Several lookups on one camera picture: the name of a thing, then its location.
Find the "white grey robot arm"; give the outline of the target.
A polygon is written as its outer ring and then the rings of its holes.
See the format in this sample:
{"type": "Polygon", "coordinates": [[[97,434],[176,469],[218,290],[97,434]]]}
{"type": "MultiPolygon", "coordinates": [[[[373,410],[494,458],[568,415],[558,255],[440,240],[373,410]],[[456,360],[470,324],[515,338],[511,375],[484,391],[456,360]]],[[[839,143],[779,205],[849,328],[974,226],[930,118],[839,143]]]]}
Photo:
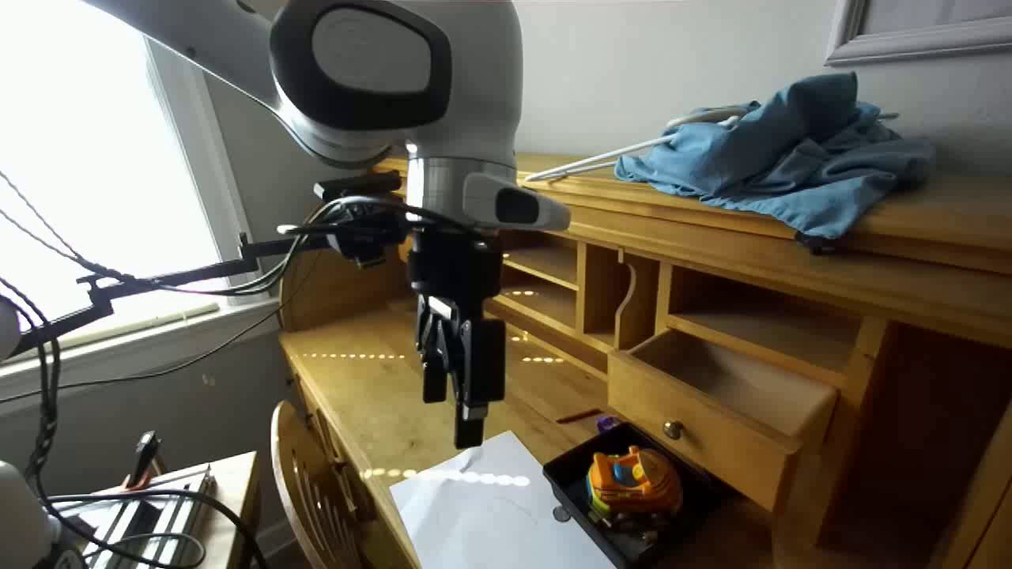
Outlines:
{"type": "Polygon", "coordinates": [[[425,395],[456,404],[456,441],[484,439],[505,395],[505,231],[562,231],[568,212],[515,183],[523,27],[511,0],[85,0],[253,97],[314,159],[409,159],[404,194],[334,197],[306,224],[373,265],[409,249],[425,395]]]}

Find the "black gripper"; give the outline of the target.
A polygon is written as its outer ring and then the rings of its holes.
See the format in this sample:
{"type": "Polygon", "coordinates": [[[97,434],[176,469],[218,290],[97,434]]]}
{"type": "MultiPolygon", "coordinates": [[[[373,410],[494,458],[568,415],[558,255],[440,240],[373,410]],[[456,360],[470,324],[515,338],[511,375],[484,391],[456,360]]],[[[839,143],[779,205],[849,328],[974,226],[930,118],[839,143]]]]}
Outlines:
{"type": "Polygon", "coordinates": [[[425,401],[446,401],[446,387],[456,387],[456,447],[481,447],[484,404],[505,391],[505,324],[484,315],[484,304],[500,290],[500,249],[462,231],[420,226],[409,252],[409,285],[417,295],[425,401]]]}

